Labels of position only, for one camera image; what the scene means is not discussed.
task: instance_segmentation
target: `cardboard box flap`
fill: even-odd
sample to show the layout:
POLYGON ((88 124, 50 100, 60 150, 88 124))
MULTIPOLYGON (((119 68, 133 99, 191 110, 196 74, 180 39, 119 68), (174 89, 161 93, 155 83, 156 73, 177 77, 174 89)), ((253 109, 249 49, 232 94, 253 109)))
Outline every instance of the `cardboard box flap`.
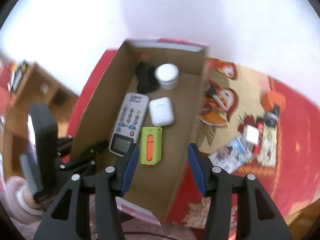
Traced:
POLYGON ((101 77, 82 117, 72 144, 71 160, 78 158, 87 147, 109 139, 137 64, 125 41, 101 77))

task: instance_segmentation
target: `red object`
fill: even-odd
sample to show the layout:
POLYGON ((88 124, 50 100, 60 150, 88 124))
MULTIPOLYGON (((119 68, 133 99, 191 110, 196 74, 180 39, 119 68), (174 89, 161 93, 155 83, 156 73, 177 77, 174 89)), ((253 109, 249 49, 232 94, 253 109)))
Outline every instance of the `red object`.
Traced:
MULTIPOLYGON (((68 134, 75 135, 82 115, 116 51, 106 51, 92 72, 73 110, 68 134)), ((271 195, 283 216, 301 210, 320 197, 320 111, 299 93, 270 78, 270 87, 285 96, 286 111, 277 126, 277 161, 275 167, 245 164, 234 174, 254 173, 271 195)), ((184 224, 189 203, 201 203, 190 166, 187 165, 180 188, 166 218, 167 222, 184 224)))
POLYGON ((149 55, 147 53, 145 53, 145 52, 140 54, 140 58, 143 59, 143 60, 147 59, 148 57, 149 57, 149 55))
POLYGON ((0 67, 0 114, 5 115, 10 103, 10 94, 8 91, 8 82, 11 78, 11 69, 9 66, 0 67))
POLYGON ((247 124, 251 125, 253 127, 256 127, 256 121, 254 120, 254 116, 253 115, 246 115, 244 117, 243 123, 238 126, 238 131, 240 133, 243 133, 244 126, 247 125, 247 124))
POLYGON ((263 140, 263 130, 264 130, 263 118, 261 117, 257 118, 256 128, 258 128, 259 130, 259 140, 258 140, 258 145, 253 146, 252 153, 258 155, 261 152, 261 145, 263 140))
POLYGON ((153 158, 153 135, 148 135, 148 144, 147 144, 147 161, 151 162, 153 158))

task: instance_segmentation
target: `white jar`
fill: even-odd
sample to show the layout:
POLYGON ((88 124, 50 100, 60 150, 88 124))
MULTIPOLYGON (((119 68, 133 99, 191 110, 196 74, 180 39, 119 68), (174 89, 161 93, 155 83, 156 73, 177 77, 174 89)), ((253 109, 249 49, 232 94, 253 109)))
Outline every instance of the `white jar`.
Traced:
POLYGON ((174 64, 163 64, 157 67, 155 76, 163 89, 172 90, 178 85, 179 69, 174 64))

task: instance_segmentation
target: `floral pattern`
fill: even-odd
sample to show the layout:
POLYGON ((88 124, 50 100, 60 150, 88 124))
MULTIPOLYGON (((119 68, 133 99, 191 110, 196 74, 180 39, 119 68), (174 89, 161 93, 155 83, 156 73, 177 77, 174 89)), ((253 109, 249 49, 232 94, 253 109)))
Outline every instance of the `floral pattern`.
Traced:
POLYGON ((239 96, 230 88, 229 79, 238 76, 236 65, 215 58, 208 58, 206 91, 196 135, 196 144, 201 147, 207 141, 211 147, 217 127, 227 127, 232 114, 238 107, 239 96))
MULTIPOLYGON (((185 226, 204 229, 207 222, 210 203, 210 197, 203 197, 201 203, 189 203, 189 214, 182 220, 182 222, 186 223, 185 226)), ((231 209, 230 230, 233 230, 236 227, 235 220, 237 209, 237 206, 232 207, 231 209)))
POLYGON ((238 126, 238 131, 240 133, 243 133, 244 126, 245 125, 252 125, 253 127, 256 126, 256 121, 254 119, 254 116, 252 114, 248 115, 247 113, 244 114, 244 118, 242 119, 241 116, 239 116, 239 126, 238 126))

